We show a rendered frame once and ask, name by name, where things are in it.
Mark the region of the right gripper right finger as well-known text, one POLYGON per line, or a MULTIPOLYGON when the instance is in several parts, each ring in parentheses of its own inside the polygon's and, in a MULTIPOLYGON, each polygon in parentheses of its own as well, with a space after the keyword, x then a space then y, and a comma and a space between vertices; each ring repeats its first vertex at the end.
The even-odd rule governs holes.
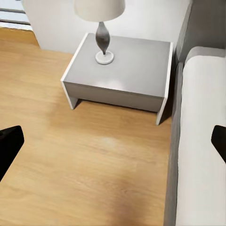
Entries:
POLYGON ((226 163, 226 127, 215 125, 211 142, 226 163))

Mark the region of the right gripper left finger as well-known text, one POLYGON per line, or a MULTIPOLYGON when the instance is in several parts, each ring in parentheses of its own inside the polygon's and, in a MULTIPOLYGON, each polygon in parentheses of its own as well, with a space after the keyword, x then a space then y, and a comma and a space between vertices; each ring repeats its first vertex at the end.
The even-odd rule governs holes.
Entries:
POLYGON ((0 130, 0 181, 24 144, 21 126, 0 130))

